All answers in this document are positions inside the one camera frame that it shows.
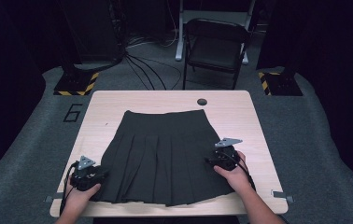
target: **table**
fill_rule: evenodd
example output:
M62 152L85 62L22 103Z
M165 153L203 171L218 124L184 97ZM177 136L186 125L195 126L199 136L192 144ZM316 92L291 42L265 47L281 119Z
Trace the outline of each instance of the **table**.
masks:
M207 105L198 105L198 99ZM126 110L138 113L161 114L203 109L219 138L243 139L234 145L247 156L247 166L258 194L277 214L288 211L285 199L275 198L272 190L282 191L272 157L264 139L261 125L247 91L96 91L92 95L85 118L78 132L66 171L84 155L97 161L108 147ZM60 181L57 192L63 192ZM61 199L55 199L50 214L59 216ZM165 207L149 203L89 202L85 217L167 217L242 215L245 210L235 192L189 205Z
M194 18L202 18L216 21L235 22L242 26L249 27L250 19L256 0L251 0L248 12L224 12L224 11L200 11L185 10L183 0L179 0L179 37L176 47L176 60L182 60L183 54L183 25ZM244 55L243 64L248 64L247 53Z

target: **human hand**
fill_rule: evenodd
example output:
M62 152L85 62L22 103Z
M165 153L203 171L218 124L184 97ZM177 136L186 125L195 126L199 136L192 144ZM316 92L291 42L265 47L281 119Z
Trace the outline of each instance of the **human hand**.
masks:
M247 170L247 166L245 164L246 161L246 155L244 155L242 152L237 151L238 156L241 158L240 165L244 167L244 169ZM229 185L236 191L239 192L245 187L250 187L247 174L244 172L239 166L234 168L231 171L227 171L222 169L219 166L214 166L214 170L220 174L221 176L225 177L227 179L227 182Z
M68 177L68 184L66 186L66 194L68 196L65 208L57 223L75 223L89 203L89 199L101 188L101 184L96 184L86 191L80 191L74 189L70 182L71 176Z

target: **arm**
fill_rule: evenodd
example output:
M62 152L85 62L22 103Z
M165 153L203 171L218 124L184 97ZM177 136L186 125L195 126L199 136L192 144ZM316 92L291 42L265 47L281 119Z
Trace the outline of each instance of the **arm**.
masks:
M100 184L96 184L92 188L86 191L80 191L73 189L70 185L70 177L68 179L68 186L66 187L66 192L70 192L67 196L66 205L63 213L55 222L56 224L70 224L75 223L83 213L89 199L101 188Z
M242 152L238 151L238 155L242 160L246 160L246 156ZM240 167L236 167L232 171L226 171L215 166L214 170L225 177L230 186L240 196L244 207L247 209L250 223L284 223L250 186L247 175Z

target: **skirt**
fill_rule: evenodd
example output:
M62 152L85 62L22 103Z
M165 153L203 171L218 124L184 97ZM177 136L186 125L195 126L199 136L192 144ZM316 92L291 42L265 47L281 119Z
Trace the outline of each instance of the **skirt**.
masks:
M204 110L126 111L101 159L109 176L93 200L173 206L231 193L226 179L205 162L219 140Z

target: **gray carpet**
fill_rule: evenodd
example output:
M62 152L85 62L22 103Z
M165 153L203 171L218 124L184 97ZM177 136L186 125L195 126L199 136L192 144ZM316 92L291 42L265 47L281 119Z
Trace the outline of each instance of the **gray carpet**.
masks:
M353 174L340 160L329 132L327 118L311 85L301 76L296 80L302 97L266 96L255 70L263 34L255 34L248 48L249 64L243 65L237 89L250 92L266 137L281 185L295 203L283 217L289 223L353 223ZM176 43L165 48L145 44L128 48L134 56L147 61L161 76L167 89L182 87L179 73L182 62L175 61ZM85 64L95 67L100 64ZM268 69L279 72L281 68ZM53 88L62 75L61 68L43 74L47 88L43 98L19 136L0 161L0 223L51 223L50 203L62 178L62 172L75 143L79 127L89 105L88 96L55 96ZM156 90L161 82L148 74ZM137 77L124 60L100 73L94 91L145 90L146 78ZM213 87L188 83L188 90L213 90ZM63 122L71 104L81 111L77 122ZM246 216L241 223L248 223ZM78 223L91 223L83 217Z

